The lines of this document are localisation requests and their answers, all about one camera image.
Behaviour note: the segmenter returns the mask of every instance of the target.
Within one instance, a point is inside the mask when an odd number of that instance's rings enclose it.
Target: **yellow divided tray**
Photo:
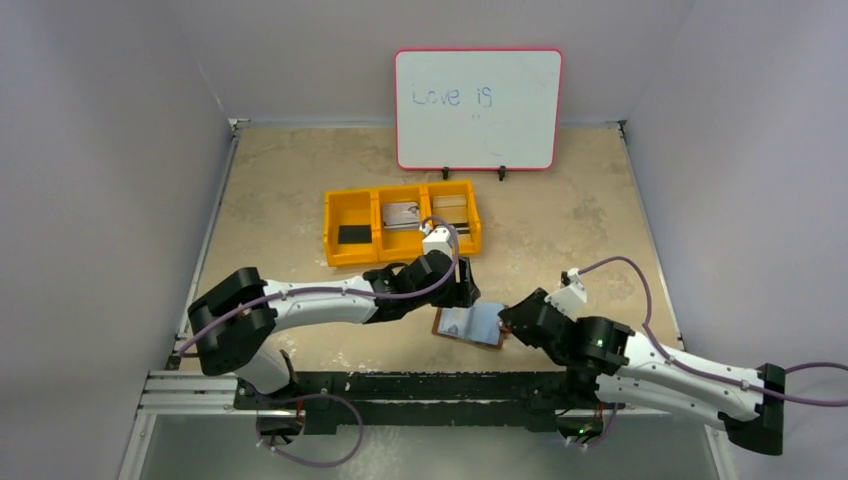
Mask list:
[[[464,205],[457,206],[459,195],[465,197]],[[460,233],[460,255],[482,250],[482,225],[470,181],[334,190],[327,192],[324,200],[327,264],[397,262],[423,254],[421,232],[391,231],[383,226],[383,205],[401,202],[417,203],[419,220],[438,215],[453,224]]]

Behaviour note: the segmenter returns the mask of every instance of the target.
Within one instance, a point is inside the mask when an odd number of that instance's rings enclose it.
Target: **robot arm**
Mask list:
[[[398,320],[424,305],[470,307],[480,292],[464,258],[457,262],[458,279],[454,276],[428,293],[414,294],[435,285],[452,268],[446,242],[447,231],[437,228],[425,238],[427,253],[409,265],[392,264],[334,282],[287,283],[263,280],[252,267],[236,271],[188,309],[192,330],[200,332],[240,305],[259,302],[198,335],[197,356],[203,373],[234,372],[258,392],[270,394],[297,383],[285,352],[266,342],[275,332],[329,322]],[[348,290],[356,294],[347,294]]]
[[[586,289],[576,270],[563,274],[552,294],[537,289],[500,313],[522,343],[542,348],[568,367],[564,394],[575,404],[628,403],[693,418],[725,430],[737,445],[777,455],[782,450],[783,404],[748,387],[783,392],[783,369],[723,365],[662,346],[669,360],[641,332],[603,317],[576,318]],[[684,371],[673,362],[738,381],[728,385]]]

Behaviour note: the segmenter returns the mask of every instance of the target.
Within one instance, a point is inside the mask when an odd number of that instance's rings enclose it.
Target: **handwritten text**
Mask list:
[[[492,89],[480,87],[477,89],[477,105],[483,108],[491,108],[493,105]],[[445,105],[457,107],[462,104],[463,98],[459,89],[449,88],[445,90],[427,90],[416,88],[412,85],[412,101],[418,105]]]

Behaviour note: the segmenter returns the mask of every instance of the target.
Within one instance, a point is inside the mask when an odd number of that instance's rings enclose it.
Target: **red whiteboard frame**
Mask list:
[[[563,55],[562,50],[556,47],[408,47],[402,48],[395,52],[394,56],[394,64],[392,65],[392,69],[394,72],[394,94],[395,94],[395,161],[403,170],[409,171],[437,171],[441,170],[439,167],[404,167],[400,163],[400,135],[398,133],[398,102],[397,102],[397,57],[398,55],[404,52],[556,52],[559,54],[560,63],[559,63],[559,88],[557,88],[557,106],[556,106],[556,117],[554,118],[554,145],[553,145],[553,156],[551,157],[551,163],[549,163],[546,167],[541,168],[532,168],[532,167],[524,167],[524,168],[508,168],[509,171],[544,171],[551,168],[554,164],[554,158],[556,157],[557,151],[557,140],[559,139],[559,135],[557,135],[556,129],[559,124],[559,109],[560,109],[560,101],[562,100],[562,79],[563,74],[565,72],[565,55]],[[499,167],[448,167],[450,170],[455,171],[498,171]]]

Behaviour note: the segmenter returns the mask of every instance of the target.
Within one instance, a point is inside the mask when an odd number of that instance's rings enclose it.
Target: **white wall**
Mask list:
[[[228,125],[163,1],[0,2],[0,465],[115,478]]]
[[[564,121],[626,118],[694,0],[171,0],[229,117],[390,122],[410,46],[549,45]]]
[[[684,341],[742,365],[848,363],[848,3],[698,0],[628,124]],[[792,393],[848,397],[798,373]],[[848,471],[848,412],[788,405],[743,479]]]

